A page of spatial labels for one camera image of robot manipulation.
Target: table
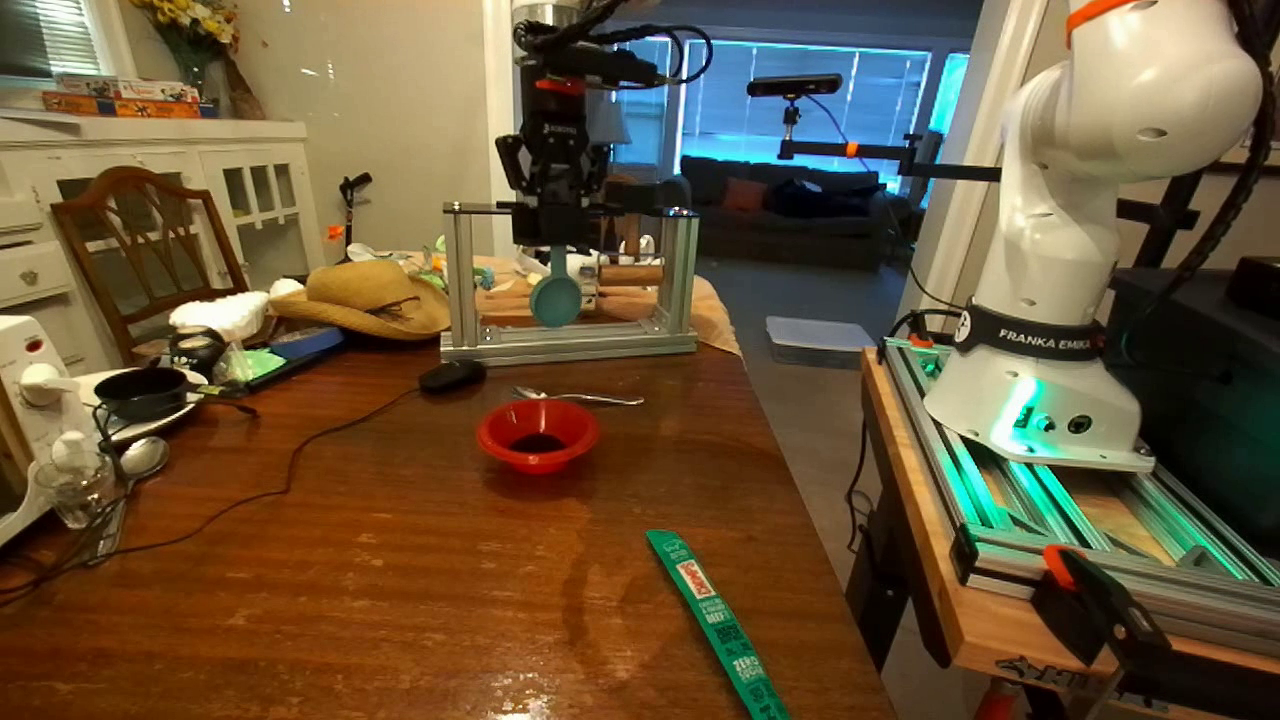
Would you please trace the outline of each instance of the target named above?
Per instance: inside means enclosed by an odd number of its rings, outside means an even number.
[[[1021,682],[1045,682],[1062,691],[1090,691],[1114,674],[1114,661],[1104,650],[1099,663],[1085,666],[1031,611],[1028,601],[962,589],[956,575],[950,544],[956,527],[943,499],[928,484],[928,459],[898,402],[898,393],[878,363],[878,353],[861,357],[861,385],[871,421],[871,452],[878,459],[884,505],[877,513],[878,565],[898,569],[888,592],[888,607],[871,592],[853,589],[861,629],[871,632],[871,657],[884,661],[904,601],[915,605],[924,647],[943,666],[969,666],[978,674],[1008,674]],[[1280,674],[1277,657],[1253,657],[1217,647],[1204,639],[1172,635],[1180,650],[1212,657],[1239,666]]]
[[[795,716],[890,716],[739,357],[490,366],[352,348],[204,402],[122,549],[0,611],[5,716],[734,716],[644,544],[674,527]],[[649,396],[542,484],[476,452],[515,385]]]

